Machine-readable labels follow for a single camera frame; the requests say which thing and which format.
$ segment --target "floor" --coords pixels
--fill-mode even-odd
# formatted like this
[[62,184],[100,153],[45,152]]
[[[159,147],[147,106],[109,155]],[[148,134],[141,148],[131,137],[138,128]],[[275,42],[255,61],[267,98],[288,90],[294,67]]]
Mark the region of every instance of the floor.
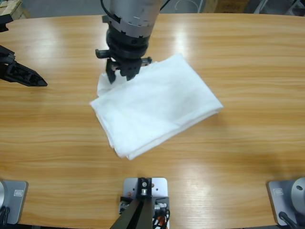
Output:
[[[260,0],[251,0],[245,12],[253,13],[259,2]],[[262,13],[284,14],[292,2],[293,0],[269,0]],[[104,0],[104,4],[109,8],[110,0]],[[171,0],[162,13],[202,12],[204,4],[205,0]],[[32,18],[104,14],[100,0],[23,0],[23,6]]]

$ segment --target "black clamp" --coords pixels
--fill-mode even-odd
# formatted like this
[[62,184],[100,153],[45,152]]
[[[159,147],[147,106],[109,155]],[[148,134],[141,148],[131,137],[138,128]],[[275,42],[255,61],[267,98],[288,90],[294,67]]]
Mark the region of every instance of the black clamp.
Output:
[[[7,14],[0,16],[0,32],[7,31],[6,23],[13,21]],[[15,61],[15,53],[0,45],[0,79],[17,82],[25,86],[42,87],[47,82],[34,70]]]

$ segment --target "silver cylinder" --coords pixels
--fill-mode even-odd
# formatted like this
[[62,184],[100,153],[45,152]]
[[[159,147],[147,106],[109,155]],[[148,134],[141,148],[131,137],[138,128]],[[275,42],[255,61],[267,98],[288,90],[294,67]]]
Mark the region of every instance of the silver cylinder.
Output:
[[296,180],[292,185],[291,201],[295,210],[305,216],[305,177]]
[[3,206],[4,203],[4,194],[5,194],[4,184],[0,180],[0,208]]
[[110,19],[116,30],[127,36],[148,37],[160,12],[162,0],[111,0],[110,12],[121,22]]

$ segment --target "black cable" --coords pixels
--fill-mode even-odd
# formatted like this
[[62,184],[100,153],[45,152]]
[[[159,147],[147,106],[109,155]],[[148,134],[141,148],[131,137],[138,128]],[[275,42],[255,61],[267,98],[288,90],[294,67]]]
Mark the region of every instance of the black cable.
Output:
[[2,207],[0,209],[0,229],[4,228],[8,222],[10,209],[7,207]]
[[103,0],[101,0],[101,5],[105,13],[108,15],[108,17],[112,18],[113,20],[117,21],[118,23],[121,22],[121,19],[113,14],[111,14],[105,7]]
[[161,11],[169,2],[170,2],[170,0],[167,0],[166,3],[164,3],[164,4],[162,5],[162,7],[160,8],[160,11]]
[[292,219],[290,219],[289,217],[288,217],[288,215],[285,213],[285,212],[280,212],[279,214],[278,214],[278,216],[280,217],[280,219],[282,220],[282,221],[284,221],[290,228],[292,228],[292,229],[299,229],[299,225],[297,225],[296,223],[294,223],[293,221],[292,221]]

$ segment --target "cardboard box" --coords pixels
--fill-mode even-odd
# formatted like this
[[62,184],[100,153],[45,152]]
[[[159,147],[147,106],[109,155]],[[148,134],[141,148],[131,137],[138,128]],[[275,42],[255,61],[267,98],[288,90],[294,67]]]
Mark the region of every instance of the cardboard box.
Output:
[[0,3],[0,15],[10,14],[14,20],[30,18],[22,6],[22,0],[8,0]]
[[243,13],[250,0],[206,0],[204,13]]

